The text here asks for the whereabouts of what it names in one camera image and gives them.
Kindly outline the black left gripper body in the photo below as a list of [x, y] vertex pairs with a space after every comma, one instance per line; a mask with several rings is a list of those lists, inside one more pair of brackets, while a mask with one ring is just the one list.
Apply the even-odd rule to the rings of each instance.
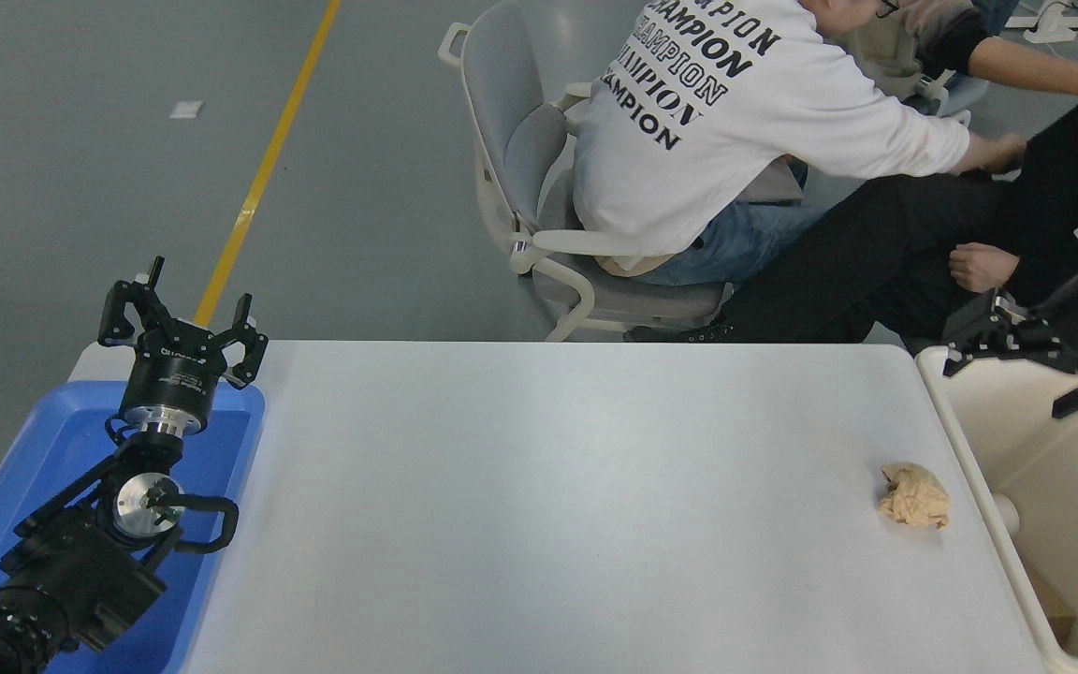
[[174, 408], [191, 417], [212, 409], [215, 389], [226, 360], [212, 344], [212, 332], [182, 320], [170, 328], [154, 325], [137, 340], [136, 361], [121, 403], [135, 417], [142, 408]]

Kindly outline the person's hand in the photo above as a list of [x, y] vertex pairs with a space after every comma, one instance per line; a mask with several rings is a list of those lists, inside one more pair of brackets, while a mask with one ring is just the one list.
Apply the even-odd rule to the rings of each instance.
[[969, 293], [983, 293], [1009, 281], [1021, 257], [980, 242], [959, 243], [946, 256], [946, 266], [956, 285]]
[[1018, 134], [1001, 134], [996, 139], [985, 140], [985, 155], [979, 168], [989, 175], [1001, 175], [1021, 168], [1027, 140]]

